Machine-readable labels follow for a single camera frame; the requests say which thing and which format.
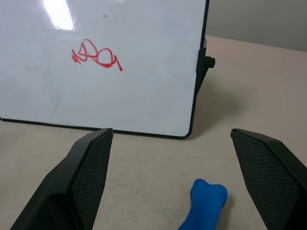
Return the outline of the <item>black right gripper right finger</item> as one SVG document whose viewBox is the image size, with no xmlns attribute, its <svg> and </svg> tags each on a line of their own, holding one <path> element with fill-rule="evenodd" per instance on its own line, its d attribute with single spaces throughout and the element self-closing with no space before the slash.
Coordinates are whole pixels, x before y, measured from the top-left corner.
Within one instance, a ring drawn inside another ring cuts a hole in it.
<svg viewBox="0 0 307 230">
<path fill-rule="evenodd" d="M 307 168 L 279 140 L 243 129 L 231 138 L 247 191 L 269 230 L 307 228 Z"/>
</svg>

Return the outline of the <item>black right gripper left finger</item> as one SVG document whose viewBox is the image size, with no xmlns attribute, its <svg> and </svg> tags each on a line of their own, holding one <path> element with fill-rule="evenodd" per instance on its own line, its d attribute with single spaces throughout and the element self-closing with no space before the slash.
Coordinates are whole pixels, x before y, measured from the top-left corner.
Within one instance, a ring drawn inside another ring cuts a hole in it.
<svg viewBox="0 0 307 230">
<path fill-rule="evenodd" d="M 40 183 L 13 230 L 91 230 L 99 209 L 113 139 L 100 129 L 78 139 Z"/>
</svg>

